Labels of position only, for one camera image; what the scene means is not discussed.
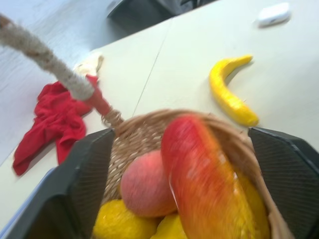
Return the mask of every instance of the white table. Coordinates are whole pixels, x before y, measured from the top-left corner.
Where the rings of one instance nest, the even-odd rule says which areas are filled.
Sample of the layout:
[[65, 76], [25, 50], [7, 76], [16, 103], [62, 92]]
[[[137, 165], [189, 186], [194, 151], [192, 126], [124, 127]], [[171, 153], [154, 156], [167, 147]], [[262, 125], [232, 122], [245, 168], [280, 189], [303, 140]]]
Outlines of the white table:
[[259, 126], [319, 150], [319, 1], [290, 0], [289, 22], [257, 28], [259, 11], [280, 2], [219, 0], [172, 19], [135, 114], [191, 108], [233, 123], [213, 100], [208, 74], [222, 58], [252, 54], [230, 90], [257, 113]]
[[[258, 29], [258, 12], [279, 2], [219, 0], [102, 48], [104, 96], [124, 118], [189, 108], [232, 122], [214, 102], [208, 74], [222, 58], [251, 53], [253, 64], [237, 73], [230, 90], [259, 115], [262, 127], [303, 137], [319, 149], [319, 2], [292, 0], [287, 24]], [[84, 120], [88, 133], [104, 128], [96, 112]], [[12, 157], [0, 167], [0, 228], [56, 166], [54, 148], [41, 157], [20, 178], [11, 170]]]

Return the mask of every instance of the red mango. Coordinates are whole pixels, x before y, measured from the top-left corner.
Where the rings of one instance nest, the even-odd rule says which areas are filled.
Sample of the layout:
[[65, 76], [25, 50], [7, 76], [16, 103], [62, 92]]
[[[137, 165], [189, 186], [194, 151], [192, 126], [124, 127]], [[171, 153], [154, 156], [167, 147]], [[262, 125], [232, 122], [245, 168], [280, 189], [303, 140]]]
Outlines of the red mango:
[[195, 115], [176, 118], [161, 141], [163, 166], [188, 239], [255, 239], [255, 222], [227, 156]]

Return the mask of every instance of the rope handle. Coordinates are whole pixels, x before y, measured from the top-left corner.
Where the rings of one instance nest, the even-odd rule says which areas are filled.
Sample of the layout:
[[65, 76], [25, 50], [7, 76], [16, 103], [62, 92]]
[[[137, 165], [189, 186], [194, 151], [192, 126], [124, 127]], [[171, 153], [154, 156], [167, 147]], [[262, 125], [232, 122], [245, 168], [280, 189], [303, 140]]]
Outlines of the rope handle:
[[22, 52], [41, 69], [55, 75], [75, 99], [95, 107], [102, 115], [104, 124], [108, 121], [112, 127], [116, 127], [123, 122], [120, 112], [110, 106], [103, 98], [101, 91], [95, 88], [85, 76], [70, 70], [37, 36], [2, 14], [0, 14], [0, 44]]

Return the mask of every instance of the yellow lemon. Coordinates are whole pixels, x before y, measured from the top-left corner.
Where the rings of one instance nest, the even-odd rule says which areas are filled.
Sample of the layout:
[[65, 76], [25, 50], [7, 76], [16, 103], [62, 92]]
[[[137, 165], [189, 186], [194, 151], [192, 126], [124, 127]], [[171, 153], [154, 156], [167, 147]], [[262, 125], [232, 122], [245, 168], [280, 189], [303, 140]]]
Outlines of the yellow lemon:
[[100, 208], [93, 234], [97, 239], [150, 239], [157, 225], [157, 219], [134, 215], [123, 200], [112, 200]]
[[257, 235], [259, 235], [256, 238], [269, 239], [270, 228], [264, 202], [250, 180], [239, 169], [235, 168], [235, 171], [238, 176], [239, 182], [245, 192], [247, 202], [254, 215], [257, 227], [256, 231]]
[[151, 239], [187, 239], [178, 214], [166, 216]]

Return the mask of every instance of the toy banana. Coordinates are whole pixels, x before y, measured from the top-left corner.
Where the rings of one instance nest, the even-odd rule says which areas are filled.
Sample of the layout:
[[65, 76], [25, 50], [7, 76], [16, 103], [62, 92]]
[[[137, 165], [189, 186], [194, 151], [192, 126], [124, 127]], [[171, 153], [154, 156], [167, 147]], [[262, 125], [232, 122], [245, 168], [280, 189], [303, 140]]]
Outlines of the toy banana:
[[218, 104], [237, 123], [244, 126], [256, 126], [259, 122], [258, 117], [241, 99], [227, 89], [224, 81], [235, 68], [249, 63], [252, 58], [251, 55], [245, 55], [223, 59], [216, 63], [209, 75], [211, 90]]

